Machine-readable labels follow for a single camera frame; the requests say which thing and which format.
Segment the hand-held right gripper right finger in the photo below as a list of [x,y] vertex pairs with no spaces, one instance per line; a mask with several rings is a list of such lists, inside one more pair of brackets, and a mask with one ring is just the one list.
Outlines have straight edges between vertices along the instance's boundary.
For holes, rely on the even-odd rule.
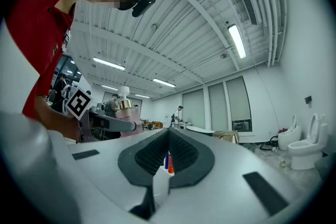
[[253,153],[234,143],[191,131],[215,156],[197,185],[172,189],[155,224],[297,224],[321,185],[316,169],[293,170],[285,153]]

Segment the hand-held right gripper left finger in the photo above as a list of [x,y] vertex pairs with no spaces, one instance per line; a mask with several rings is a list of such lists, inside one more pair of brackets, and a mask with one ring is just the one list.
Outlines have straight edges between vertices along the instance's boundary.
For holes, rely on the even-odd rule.
[[84,173],[60,133],[22,114],[0,112],[0,157],[15,187],[52,223],[170,224],[155,214],[146,187],[127,183],[117,205]]

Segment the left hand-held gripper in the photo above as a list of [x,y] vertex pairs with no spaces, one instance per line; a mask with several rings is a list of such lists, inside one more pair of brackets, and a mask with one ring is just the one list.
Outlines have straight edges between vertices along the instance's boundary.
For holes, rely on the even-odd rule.
[[75,143],[93,142],[91,128],[100,128],[110,132],[131,132],[136,130],[136,123],[112,118],[102,114],[89,114],[91,96],[80,88],[71,88],[64,112],[66,115],[65,137]]

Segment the white bathtub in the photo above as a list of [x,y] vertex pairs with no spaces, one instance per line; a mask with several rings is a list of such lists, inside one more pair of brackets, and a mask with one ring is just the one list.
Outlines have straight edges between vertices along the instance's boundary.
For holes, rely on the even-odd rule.
[[164,169],[159,168],[153,177],[153,197],[159,205],[163,205],[169,194],[169,180],[171,175]]

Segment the person's left forearm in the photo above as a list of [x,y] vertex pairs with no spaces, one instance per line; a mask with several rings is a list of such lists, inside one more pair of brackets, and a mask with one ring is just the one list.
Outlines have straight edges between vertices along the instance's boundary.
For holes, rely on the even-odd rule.
[[35,119],[46,129],[61,133],[65,138],[79,142],[80,129],[78,120],[53,110],[42,96],[37,95],[34,103]]

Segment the small cardboard box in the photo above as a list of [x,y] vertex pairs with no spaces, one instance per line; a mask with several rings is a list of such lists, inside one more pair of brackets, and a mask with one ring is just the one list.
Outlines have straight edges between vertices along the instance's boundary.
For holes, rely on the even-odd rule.
[[212,137],[219,140],[232,142],[234,144],[239,144],[239,134],[237,131],[215,131]]

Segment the small white toilet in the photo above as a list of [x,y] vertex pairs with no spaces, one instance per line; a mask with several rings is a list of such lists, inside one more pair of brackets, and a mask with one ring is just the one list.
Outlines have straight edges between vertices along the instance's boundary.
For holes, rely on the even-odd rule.
[[286,151],[288,145],[301,139],[302,127],[297,120],[297,116],[292,117],[289,128],[278,134],[278,147],[281,151]]

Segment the white window blind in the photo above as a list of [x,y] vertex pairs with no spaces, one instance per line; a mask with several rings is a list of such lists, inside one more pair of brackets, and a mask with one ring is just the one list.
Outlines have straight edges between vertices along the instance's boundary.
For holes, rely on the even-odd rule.
[[223,83],[208,87],[213,131],[228,131],[228,114]]
[[232,121],[250,120],[250,105],[243,77],[226,82]]
[[205,128],[205,108],[203,89],[182,94],[183,120],[195,127]]

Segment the large white toilet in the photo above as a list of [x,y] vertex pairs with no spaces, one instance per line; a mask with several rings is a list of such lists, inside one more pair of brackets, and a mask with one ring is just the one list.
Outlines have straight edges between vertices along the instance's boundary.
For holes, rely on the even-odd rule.
[[288,145],[291,156],[290,168],[306,170],[314,168],[315,162],[322,158],[322,150],[328,141],[328,124],[324,114],[314,113],[307,128],[307,137]]

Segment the person's red shirt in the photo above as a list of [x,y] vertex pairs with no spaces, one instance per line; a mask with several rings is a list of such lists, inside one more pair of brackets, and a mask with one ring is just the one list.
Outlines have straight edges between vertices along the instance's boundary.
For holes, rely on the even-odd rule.
[[58,1],[16,0],[0,23],[0,111],[34,118],[36,96],[48,95],[75,12]]

